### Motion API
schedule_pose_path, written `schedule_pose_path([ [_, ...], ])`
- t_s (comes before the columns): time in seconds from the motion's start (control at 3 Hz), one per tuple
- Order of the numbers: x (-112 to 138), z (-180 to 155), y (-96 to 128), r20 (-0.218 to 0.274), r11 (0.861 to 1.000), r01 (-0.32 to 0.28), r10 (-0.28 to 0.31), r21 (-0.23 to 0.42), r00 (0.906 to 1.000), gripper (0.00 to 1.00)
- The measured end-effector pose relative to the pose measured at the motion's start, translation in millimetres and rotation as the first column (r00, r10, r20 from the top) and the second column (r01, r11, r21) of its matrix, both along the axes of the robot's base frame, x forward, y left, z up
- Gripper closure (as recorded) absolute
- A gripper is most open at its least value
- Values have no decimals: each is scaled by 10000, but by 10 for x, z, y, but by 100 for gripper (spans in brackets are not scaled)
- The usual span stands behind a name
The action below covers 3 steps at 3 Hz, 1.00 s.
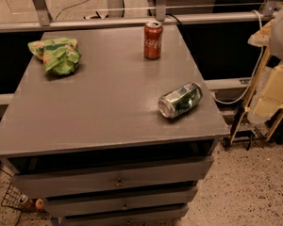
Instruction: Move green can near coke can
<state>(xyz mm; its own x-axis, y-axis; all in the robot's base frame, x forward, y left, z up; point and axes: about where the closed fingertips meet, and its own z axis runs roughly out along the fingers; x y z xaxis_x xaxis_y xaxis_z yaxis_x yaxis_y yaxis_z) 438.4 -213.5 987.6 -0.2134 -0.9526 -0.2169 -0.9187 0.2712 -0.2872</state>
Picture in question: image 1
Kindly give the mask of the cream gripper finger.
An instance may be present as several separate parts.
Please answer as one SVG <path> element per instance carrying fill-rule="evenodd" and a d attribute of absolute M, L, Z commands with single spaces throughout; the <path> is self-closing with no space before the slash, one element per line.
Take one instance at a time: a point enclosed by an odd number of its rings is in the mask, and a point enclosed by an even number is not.
<path fill-rule="evenodd" d="M 258 94 L 253 112 L 261 119 L 270 119 L 283 105 L 283 62 L 274 67 L 263 90 Z"/>
<path fill-rule="evenodd" d="M 257 47 L 268 46 L 271 35 L 271 29 L 274 21 L 275 20 L 272 19 L 267 24 L 265 24 L 259 31 L 251 35 L 248 39 L 248 43 Z"/>

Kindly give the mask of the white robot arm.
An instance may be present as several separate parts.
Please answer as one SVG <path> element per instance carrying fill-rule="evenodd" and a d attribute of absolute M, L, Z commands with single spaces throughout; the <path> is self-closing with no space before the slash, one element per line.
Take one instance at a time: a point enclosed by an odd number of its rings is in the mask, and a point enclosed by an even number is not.
<path fill-rule="evenodd" d="M 283 8 L 272 22 L 270 34 L 260 29 L 249 38 L 248 43 L 257 47 L 268 45 L 271 55 L 281 60 L 271 70 L 268 79 L 263 81 L 263 88 L 250 105 L 250 121 L 267 121 L 283 105 Z"/>

